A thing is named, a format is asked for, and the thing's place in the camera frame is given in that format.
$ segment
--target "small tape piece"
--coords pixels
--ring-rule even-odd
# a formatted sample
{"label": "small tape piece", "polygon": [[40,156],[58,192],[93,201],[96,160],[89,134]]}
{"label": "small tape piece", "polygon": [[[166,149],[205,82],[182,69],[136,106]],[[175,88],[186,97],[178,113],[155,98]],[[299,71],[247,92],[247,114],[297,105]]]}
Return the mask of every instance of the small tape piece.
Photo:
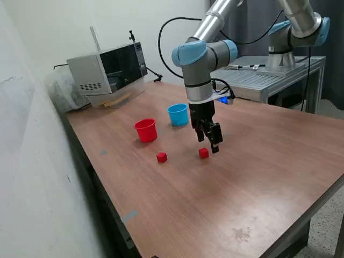
{"label": "small tape piece", "polygon": [[139,214],[138,211],[132,211],[132,212],[128,213],[126,216],[124,216],[123,218],[121,218],[121,220],[124,224],[126,224],[128,222],[128,220],[136,217],[138,214]]}
{"label": "small tape piece", "polygon": [[239,65],[238,64],[229,64],[228,66],[225,66],[223,68],[227,68],[227,69],[239,69]]}

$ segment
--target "blue cup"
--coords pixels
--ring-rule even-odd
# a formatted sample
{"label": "blue cup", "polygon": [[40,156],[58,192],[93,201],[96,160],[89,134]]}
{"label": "blue cup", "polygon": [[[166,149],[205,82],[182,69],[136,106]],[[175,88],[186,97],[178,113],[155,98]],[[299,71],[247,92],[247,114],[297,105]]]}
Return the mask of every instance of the blue cup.
{"label": "blue cup", "polygon": [[167,109],[173,126],[186,125],[189,122],[188,106],[186,104],[175,104]]}

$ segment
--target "wooden table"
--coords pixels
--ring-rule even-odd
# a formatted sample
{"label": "wooden table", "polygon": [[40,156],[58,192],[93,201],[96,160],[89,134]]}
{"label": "wooden table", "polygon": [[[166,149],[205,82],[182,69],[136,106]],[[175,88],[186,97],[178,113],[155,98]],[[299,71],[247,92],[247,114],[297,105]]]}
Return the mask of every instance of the wooden table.
{"label": "wooden table", "polygon": [[[169,123],[166,109],[186,102],[183,87],[147,83],[120,109],[68,119],[142,257],[276,257],[343,185],[344,121],[216,102],[224,142],[200,160],[208,140]],[[150,117],[159,136],[143,144],[133,125]]]}

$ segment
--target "silver arm segment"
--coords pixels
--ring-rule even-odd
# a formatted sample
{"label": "silver arm segment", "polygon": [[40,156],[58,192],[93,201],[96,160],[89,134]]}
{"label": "silver arm segment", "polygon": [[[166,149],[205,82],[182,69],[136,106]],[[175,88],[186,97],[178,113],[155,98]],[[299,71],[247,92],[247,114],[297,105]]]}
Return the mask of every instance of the silver arm segment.
{"label": "silver arm segment", "polygon": [[199,23],[197,31],[192,38],[204,40],[207,43],[212,42],[225,26],[225,20],[229,13],[241,5],[242,2],[243,0],[216,0]]}
{"label": "silver arm segment", "polygon": [[320,14],[313,12],[309,0],[278,0],[291,23],[291,33],[296,38],[312,35],[321,24]]}

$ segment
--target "gray curtain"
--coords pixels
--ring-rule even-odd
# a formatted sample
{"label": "gray curtain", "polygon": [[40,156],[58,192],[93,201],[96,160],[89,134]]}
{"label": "gray curtain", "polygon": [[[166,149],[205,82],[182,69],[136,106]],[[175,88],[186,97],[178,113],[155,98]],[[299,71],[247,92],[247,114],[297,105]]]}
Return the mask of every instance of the gray curtain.
{"label": "gray curtain", "polygon": [[[312,48],[313,56],[326,56],[326,70],[322,98],[344,110],[344,1],[310,0],[315,12],[331,18],[331,30],[326,43]],[[280,12],[273,0],[244,0],[229,17],[223,31],[238,42],[248,42],[262,35]],[[266,36],[251,45],[239,46],[239,55],[268,55],[269,38]],[[295,55],[308,55],[307,49],[295,49]]]}

